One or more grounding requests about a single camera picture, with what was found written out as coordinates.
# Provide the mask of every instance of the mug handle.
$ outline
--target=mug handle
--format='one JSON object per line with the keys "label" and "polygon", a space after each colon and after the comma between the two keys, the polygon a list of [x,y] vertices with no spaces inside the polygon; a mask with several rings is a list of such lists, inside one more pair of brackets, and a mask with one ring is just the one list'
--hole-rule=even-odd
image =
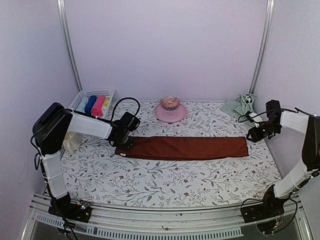
{"label": "mug handle", "polygon": [[66,148],[68,149],[69,153],[75,154],[76,152],[72,149],[70,142],[66,143]]}

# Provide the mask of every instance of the white mug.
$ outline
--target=white mug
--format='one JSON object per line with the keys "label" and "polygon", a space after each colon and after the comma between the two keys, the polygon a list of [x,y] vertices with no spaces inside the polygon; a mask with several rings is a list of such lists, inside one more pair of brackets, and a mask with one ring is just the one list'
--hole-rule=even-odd
{"label": "white mug", "polygon": [[63,140],[63,146],[64,149],[68,150],[69,153],[75,154],[76,150],[81,145],[81,138],[78,136],[78,134],[74,132],[67,132],[65,134],[64,140]]}

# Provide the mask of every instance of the brown cloth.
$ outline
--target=brown cloth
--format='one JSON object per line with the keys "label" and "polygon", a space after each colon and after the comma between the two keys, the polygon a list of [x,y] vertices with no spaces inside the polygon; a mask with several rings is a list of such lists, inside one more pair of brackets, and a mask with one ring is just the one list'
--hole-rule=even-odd
{"label": "brown cloth", "polygon": [[129,150],[117,147],[115,154],[148,160],[213,160],[248,156],[244,137],[133,137]]}

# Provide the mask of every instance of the green cloth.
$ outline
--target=green cloth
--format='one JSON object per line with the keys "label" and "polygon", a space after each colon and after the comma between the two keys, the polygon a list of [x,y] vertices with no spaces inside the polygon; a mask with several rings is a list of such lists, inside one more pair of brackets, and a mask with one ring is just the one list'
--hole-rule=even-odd
{"label": "green cloth", "polygon": [[[238,119],[240,116],[245,115],[248,111],[254,112],[254,102],[257,96],[251,93],[240,94],[240,96],[235,100],[228,100],[223,104],[220,109],[230,116]],[[245,121],[245,123],[251,127],[254,127],[255,124],[250,121]]]}

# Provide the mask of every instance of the white wall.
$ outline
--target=white wall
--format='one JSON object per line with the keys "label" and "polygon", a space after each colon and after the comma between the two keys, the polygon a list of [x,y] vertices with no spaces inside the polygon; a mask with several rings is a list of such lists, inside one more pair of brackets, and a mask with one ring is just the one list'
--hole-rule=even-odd
{"label": "white wall", "polygon": [[84,89],[225,101],[250,87],[266,0],[69,0]]}
{"label": "white wall", "polygon": [[[270,99],[283,108],[320,115],[320,1],[275,1],[266,55],[256,94],[257,112]],[[298,162],[304,136],[289,129],[267,143],[286,175]],[[300,191],[314,239],[320,239],[320,177]]]}
{"label": "white wall", "polygon": [[0,239],[15,240],[44,187],[32,126],[52,102],[68,105],[77,91],[56,0],[1,1],[0,36]]}

